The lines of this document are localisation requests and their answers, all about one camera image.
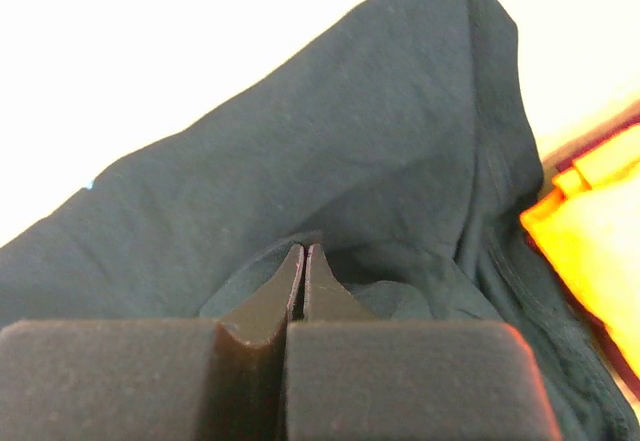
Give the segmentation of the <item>black t shirt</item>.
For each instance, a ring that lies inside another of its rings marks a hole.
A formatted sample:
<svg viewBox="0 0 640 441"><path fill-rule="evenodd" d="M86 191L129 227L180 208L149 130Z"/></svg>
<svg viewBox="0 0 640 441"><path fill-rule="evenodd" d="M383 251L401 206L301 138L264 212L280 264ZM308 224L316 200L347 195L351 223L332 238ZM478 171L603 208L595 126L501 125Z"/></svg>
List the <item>black t shirt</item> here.
<svg viewBox="0 0 640 441"><path fill-rule="evenodd" d="M519 216L543 170L497 0L367 0L1 251L1 322L216 317L296 242L392 319L489 319L532 347L567 440L639 424Z"/></svg>

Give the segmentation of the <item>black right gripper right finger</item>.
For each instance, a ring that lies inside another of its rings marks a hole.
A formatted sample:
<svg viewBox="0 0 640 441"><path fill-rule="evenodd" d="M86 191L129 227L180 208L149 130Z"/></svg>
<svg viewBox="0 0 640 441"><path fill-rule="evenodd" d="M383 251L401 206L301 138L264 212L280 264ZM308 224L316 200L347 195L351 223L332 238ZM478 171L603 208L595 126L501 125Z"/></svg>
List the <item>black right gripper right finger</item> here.
<svg viewBox="0 0 640 441"><path fill-rule="evenodd" d="M287 330L290 440L558 440L534 354L495 321L379 320L305 263L303 317Z"/></svg>

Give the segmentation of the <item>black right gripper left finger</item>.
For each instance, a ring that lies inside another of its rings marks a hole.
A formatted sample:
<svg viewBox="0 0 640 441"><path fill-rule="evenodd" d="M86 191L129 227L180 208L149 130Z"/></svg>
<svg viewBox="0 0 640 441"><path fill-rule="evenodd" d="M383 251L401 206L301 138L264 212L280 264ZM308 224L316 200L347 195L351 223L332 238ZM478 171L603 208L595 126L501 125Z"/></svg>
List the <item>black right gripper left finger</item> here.
<svg viewBox="0 0 640 441"><path fill-rule="evenodd" d="M305 251L219 319L20 321L1 333L5 440L275 440Z"/></svg>

